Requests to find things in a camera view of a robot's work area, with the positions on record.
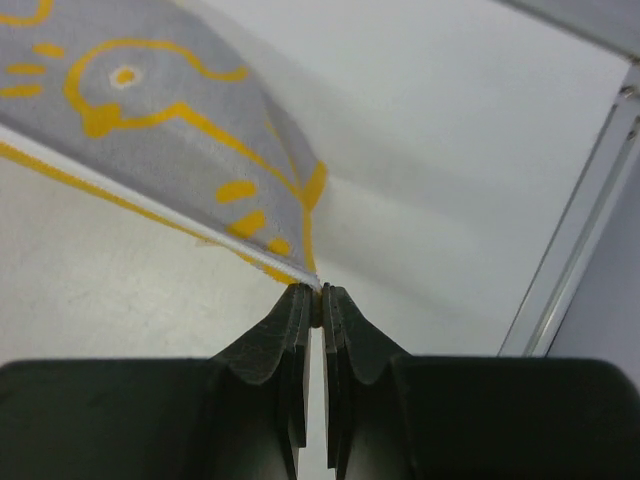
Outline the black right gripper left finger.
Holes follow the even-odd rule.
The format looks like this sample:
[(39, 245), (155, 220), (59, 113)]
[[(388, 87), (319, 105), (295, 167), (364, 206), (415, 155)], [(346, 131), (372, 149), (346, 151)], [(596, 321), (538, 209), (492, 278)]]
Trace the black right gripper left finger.
[(1, 369), (5, 479), (293, 479), (306, 444), (312, 290), (210, 358)]

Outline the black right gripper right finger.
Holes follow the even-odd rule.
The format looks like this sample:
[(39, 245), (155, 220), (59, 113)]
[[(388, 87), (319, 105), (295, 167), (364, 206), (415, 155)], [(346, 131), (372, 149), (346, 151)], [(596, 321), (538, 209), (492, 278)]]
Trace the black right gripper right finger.
[(635, 479), (639, 394), (594, 359), (420, 356), (322, 291), (327, 463), (339, 479)]

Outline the grey yellow towel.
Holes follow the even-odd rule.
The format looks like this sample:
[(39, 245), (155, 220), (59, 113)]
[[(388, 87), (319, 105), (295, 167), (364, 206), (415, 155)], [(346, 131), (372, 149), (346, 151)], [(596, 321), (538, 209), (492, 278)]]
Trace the grey yellow towel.
[(245, 60), (173, 1), (5, 1), (1, 154), (318, 289), (327, 169)]

